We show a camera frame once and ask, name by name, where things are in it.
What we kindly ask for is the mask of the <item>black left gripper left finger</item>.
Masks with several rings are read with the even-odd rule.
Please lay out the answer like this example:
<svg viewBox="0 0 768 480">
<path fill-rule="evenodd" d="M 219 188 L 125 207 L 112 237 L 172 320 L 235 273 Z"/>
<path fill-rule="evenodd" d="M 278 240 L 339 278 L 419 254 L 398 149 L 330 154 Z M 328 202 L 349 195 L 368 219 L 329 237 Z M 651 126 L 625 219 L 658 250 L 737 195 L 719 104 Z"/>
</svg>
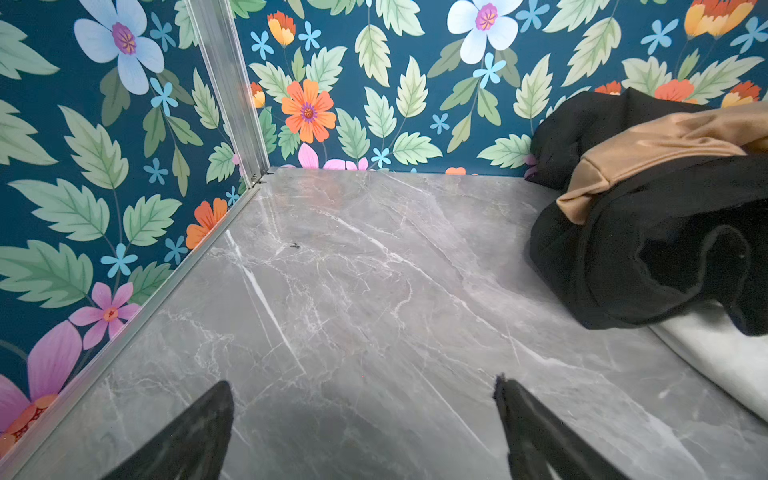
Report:
<svg viewBox="0 0 768 480">
<path fill-rule="evenodd" d="M 217 479 L 234 420 L 230 383 L 219 381 L 133 455 L 108 479 Z"/>
</svg>

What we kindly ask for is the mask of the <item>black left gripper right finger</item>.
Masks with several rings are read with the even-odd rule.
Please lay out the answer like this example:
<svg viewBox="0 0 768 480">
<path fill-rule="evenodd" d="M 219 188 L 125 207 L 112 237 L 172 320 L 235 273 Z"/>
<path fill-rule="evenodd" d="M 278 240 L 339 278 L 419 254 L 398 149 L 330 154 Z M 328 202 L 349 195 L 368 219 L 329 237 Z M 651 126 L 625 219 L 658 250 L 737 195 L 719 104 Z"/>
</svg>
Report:
<svg viewBox="0 0 768 480">
<path fill-rule="evenodd" d="M 625 479 L 521 383 L 496 377 L 493 399 L 508 444 L 514 479 Z"/>
</svg>

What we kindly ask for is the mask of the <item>white cloth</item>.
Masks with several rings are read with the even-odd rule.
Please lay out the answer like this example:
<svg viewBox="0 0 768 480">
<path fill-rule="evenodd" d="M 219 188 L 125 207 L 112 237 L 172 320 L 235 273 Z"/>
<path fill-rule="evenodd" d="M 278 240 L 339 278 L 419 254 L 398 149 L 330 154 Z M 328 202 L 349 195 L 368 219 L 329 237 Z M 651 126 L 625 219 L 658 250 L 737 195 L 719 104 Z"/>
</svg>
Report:
<svg viewBox="0 0 768 480">
<path fill-rule="evenodd" d="M 767 418 L 767 337 L 750 337 L 716 302 L 687 307 L 650 329 L 755 415 Z"/>
</svg>

